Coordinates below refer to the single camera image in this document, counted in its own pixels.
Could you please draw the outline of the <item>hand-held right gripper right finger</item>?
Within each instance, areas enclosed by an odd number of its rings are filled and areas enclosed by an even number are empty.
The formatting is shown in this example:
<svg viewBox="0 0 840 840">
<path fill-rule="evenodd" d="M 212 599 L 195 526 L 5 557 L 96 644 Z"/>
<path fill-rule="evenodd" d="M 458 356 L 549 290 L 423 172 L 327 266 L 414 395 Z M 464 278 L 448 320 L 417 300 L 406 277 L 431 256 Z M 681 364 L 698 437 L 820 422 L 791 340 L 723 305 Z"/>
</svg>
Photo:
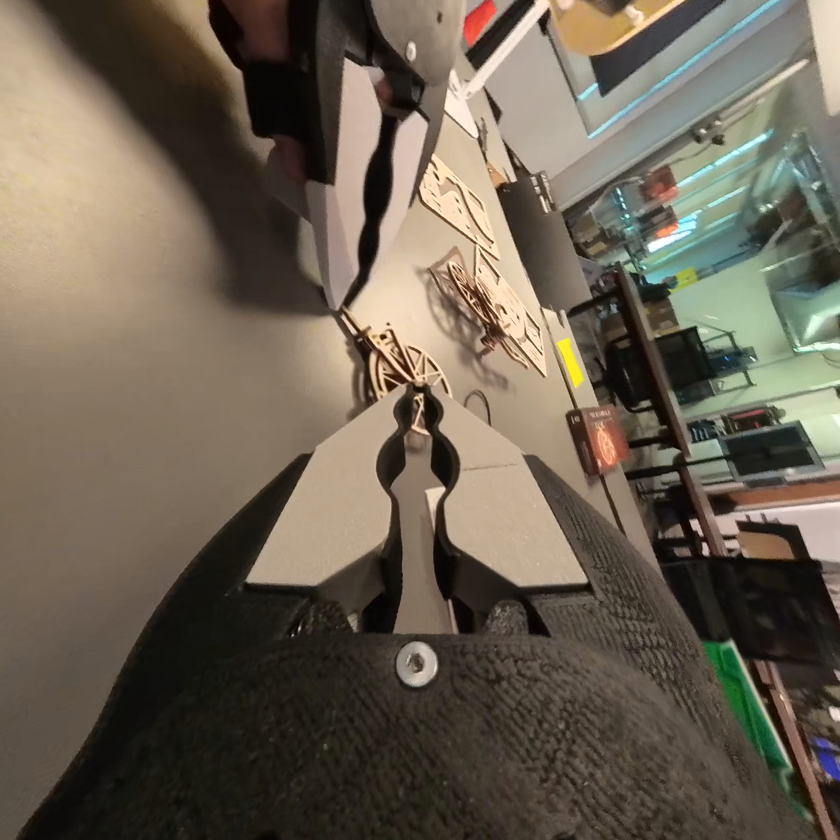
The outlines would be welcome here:
<svg viewBox="0 0 840 840">
<path fill-rule="evenodd" d="M 434 570 L 445 600 L 488 614 L 507 600 L 590 587 L 526 455 L 444 393 L 424 391 L 434 511 Z"/>
</svg>

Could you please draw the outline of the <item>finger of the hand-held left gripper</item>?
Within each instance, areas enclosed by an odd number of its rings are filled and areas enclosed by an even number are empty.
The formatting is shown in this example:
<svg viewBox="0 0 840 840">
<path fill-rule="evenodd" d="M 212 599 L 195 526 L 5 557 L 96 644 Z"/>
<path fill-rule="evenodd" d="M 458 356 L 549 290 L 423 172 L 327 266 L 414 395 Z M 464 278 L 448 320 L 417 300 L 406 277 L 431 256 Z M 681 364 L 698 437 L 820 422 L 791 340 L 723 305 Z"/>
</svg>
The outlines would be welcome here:
<svg viewBox="0 0 840 840">
<path fill-rule="evenodd" d="M 364 176 L 364 215 L 356 248 L 359 267 L 346 294 L 348 305 L 377 271 L 415 200 L 436 149 L 445 97 L 445 91 L 425 91 L 415 110 L 381 112 L 377 144 Z"/>
<path fill-rule="evenodd" d="M 341 81 L 334 174 L 326 182 L 302 185 L 288 177 L 277 150 L 268 157 L 269 194 L 311 226 L 330 309 L 342 307 L 361 273 L 364 184 L 382 129 L 382 109 L 368 69 L 346 58 Z"/>
</svg>

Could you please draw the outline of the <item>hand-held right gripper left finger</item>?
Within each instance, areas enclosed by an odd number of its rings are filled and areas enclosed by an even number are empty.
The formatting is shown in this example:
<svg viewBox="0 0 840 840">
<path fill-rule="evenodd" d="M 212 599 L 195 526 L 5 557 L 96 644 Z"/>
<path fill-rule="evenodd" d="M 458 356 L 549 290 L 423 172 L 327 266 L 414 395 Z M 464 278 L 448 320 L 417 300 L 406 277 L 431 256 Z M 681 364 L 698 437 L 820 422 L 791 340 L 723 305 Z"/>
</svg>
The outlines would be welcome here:
<svg viewBox="0 0 840 840">
<path fill-rule="evenodd" d="M 390 392 L 324 440 L 245 582 L 327 601 L 399 601 L 403 545 L 392 487 L 406 467 L 415 391 Z"/>
</svg>

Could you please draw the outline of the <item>wooden wheel model part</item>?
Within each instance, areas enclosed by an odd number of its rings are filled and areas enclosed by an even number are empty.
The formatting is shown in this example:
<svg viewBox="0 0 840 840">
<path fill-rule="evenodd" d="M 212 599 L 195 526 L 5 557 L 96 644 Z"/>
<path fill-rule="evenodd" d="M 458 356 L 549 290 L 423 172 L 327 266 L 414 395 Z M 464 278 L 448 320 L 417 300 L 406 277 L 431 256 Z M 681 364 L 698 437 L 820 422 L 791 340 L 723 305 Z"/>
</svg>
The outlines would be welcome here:
<svg viewBox="0 0 840 840">
<path fill-rule="evenodd" d="M 339 318 L 360 356 L 356 391 L 362 405 L 372 406 L 410 385 L 414 398 L 409 431 L 415 437 L 430 438 L 422 390 L 438 385 L 447 396 L 453 395 L 443 368 L 428 352 L 401 339 L 390 323 L 383 329 L 362 325 L 346 307 L 339 310 Z"/>
</svg>

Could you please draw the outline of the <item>wooden laser-cut parts sheet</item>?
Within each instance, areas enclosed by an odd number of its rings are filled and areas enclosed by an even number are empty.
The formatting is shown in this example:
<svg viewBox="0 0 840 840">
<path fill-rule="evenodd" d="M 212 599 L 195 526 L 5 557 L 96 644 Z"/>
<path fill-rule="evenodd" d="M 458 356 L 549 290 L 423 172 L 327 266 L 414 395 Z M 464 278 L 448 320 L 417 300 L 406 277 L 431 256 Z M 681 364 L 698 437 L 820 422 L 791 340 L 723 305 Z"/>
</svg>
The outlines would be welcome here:
<svg viewBox="0 0 840 840">
<path fill-rule="evenodd" d="M 502 349 L 512 361 L 546 378 L 548 366 L 537 319 L 479 246 L 475 250 L 473 282 L 486 351 Z"/>
<path fill-rule="evenodd" d="M 501 259 L 487 206 L 436 154 L 431 156 L 420 181 L 418 197 L 426 209 L 491 258 Z"/>
</svg>

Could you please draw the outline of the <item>wooden bicycle model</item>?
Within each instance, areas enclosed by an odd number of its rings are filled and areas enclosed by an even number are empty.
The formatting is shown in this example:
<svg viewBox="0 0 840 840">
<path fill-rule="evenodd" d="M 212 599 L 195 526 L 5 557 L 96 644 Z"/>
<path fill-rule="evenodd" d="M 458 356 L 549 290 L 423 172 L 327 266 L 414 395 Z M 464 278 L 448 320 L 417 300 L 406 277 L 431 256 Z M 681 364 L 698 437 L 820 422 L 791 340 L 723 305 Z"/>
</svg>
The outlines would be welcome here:
<svg viewBox="0 0 840 840">
<path fill-rule="evenodd" d="M 444 298 L 478 327 L 480 355 L 502 349 L 522 367 L 529 366 L 521 346 L 526 310 L 498 272 L 490 268 L 488 279 L 471 274 L 463 253 L 453 247 L 430 266 L 429 273 Z"/>
</svg>

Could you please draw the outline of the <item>person's left hand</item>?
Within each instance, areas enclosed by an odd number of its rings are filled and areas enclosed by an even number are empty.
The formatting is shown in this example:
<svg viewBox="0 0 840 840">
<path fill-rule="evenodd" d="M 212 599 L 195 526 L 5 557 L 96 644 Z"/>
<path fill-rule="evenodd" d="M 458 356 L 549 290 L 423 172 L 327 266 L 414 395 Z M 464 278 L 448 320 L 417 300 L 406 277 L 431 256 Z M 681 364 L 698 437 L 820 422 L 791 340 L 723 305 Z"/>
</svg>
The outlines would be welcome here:
<svg viewBox="0 0 840 840">
<path fill-rule="evenodd" d="M 252 133 L 273 140 L 276 157 L 292 182 L 307 180 L 301 73 L 292 62 L 289 2 L 209 1 L 208 22 L 238 69 Z"/>
</svg>

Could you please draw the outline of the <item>red object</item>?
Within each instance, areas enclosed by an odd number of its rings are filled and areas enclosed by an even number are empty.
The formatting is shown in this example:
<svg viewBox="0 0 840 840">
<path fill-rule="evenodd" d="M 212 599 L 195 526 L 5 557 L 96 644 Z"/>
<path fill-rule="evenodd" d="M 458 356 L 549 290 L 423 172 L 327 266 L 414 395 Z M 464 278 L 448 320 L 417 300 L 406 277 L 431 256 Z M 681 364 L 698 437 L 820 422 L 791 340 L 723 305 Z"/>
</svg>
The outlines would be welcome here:
<svg viewBox="0 0 840 840">
<path fill-rule="evenodd" d="M 468 11 L 463 25 L 463 39 L 467 47 L 474 46 L 497 14 L 495 1 L 481 1 Z"/>
</svg>

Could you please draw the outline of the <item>brown printed cardboard box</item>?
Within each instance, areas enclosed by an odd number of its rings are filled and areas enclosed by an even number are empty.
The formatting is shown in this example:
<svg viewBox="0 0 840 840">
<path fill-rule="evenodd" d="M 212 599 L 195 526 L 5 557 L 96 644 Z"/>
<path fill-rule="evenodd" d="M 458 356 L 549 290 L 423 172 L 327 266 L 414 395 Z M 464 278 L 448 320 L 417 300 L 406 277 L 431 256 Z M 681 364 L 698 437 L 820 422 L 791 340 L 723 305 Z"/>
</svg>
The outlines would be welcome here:
<svg viewBox="0 0 840 840">
<path fill-rule="evenodd" d="M 567 412 L 566 421 L 587 476 L 601 477 L 623 465 L 629 446 L 614 406 L 577 408 Z"/>
</svg>

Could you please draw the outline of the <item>black flat panel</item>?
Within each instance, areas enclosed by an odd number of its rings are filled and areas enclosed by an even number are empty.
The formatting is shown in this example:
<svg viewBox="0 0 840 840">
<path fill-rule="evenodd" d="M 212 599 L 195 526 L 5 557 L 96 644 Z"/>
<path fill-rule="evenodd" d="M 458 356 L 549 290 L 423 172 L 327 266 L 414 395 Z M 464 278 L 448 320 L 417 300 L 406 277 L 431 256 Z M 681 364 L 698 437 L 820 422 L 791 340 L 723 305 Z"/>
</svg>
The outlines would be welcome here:
<svg viewBox="0 0 840 840">
<path fill-rule="evenodd" d="M 534 293 L 544 308 L 569 311 L 592 299 L 564 216 L 543 173 L 516 169 L 497 188 L 502 212 Z"/>
</svg>

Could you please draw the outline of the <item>yellow sticky note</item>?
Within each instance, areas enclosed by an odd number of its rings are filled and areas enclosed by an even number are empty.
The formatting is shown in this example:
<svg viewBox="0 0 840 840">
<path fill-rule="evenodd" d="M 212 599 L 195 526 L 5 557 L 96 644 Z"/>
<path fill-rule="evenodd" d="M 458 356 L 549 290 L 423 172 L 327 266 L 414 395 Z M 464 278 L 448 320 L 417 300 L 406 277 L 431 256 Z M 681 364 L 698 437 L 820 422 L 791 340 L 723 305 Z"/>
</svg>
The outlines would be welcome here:
<svg viewBox="0 0 840 840">
<path fill-rule="evenodd" d="M 568 382 L 572 388 L 579 389 L 586 381 L 586 374 L 575 347 L 571 338 L 563 338 L 555 343 Z"/>
</svg>

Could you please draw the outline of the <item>black office chair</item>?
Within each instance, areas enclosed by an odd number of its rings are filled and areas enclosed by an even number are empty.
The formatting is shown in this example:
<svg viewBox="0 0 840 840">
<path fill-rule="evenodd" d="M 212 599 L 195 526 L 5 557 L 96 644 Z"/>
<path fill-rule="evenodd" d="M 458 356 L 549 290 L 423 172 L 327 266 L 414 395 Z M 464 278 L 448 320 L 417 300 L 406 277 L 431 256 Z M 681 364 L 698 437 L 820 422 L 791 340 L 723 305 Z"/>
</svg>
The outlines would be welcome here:
<svg viewBox="0 0 840 840">
<path fill-rule="evenodd" d="M 681 391 L 716 377 L 711 357 L 697 328 L 659 336 L 656 348 L 663 361 L 668 386 Z M 604 348 L 601 386 L 630 413 L 653 411 L 655 381 L 646 356 L 624 335 Z"/>
</svg>

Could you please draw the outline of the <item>black crate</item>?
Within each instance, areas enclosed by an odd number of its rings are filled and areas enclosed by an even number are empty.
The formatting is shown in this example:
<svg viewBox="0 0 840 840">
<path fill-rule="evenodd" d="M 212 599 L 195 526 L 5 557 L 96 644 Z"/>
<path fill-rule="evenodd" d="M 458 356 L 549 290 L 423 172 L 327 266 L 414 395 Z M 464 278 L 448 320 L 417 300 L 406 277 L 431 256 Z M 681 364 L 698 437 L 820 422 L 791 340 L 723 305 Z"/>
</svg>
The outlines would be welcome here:
<svg viewBox="0 0 840 840">
<path fill-rule="evenodd" d="M 838 614 L 818 562 L 695 558 L 660 570 L 701 640 L 731 640 L 745 658 L 838 668 Z"/>
</svg>

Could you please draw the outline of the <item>grey laptop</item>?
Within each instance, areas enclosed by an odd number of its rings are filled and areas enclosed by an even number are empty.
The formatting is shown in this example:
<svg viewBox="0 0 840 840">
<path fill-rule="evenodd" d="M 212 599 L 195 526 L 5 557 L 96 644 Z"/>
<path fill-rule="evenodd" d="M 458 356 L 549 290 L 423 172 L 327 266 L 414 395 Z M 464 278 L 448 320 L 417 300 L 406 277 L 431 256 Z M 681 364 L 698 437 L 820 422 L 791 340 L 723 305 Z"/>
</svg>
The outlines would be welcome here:
<svg viewBox="0 0 840 840">
<path fill-rule="evenodd" d="M 731 476 L 745 484 L 792 480 L 825 465 L 799 421 L 730 434 L 719 440 Z"/>
</svg>

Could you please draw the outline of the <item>white metal frame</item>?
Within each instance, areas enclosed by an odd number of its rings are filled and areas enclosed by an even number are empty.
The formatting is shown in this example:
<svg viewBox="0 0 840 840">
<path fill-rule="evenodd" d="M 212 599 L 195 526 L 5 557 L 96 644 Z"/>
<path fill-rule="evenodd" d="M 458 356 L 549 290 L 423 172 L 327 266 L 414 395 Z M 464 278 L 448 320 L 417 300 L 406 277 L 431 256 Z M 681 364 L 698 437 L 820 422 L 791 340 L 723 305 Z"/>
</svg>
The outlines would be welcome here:
<svg viewBox="0 0 840 840">
<path fill-rule="evenodd" d="M 512 2 L 470 47 L 467 60 L 475 69 L 473 77 L 467 82 L 461 82 L 458 73 L 453 70 L 448 93 L 462 102 L 476 95 L 529 30 L 550 14 L 550 10 L 549 1 Z"/>
</svg>

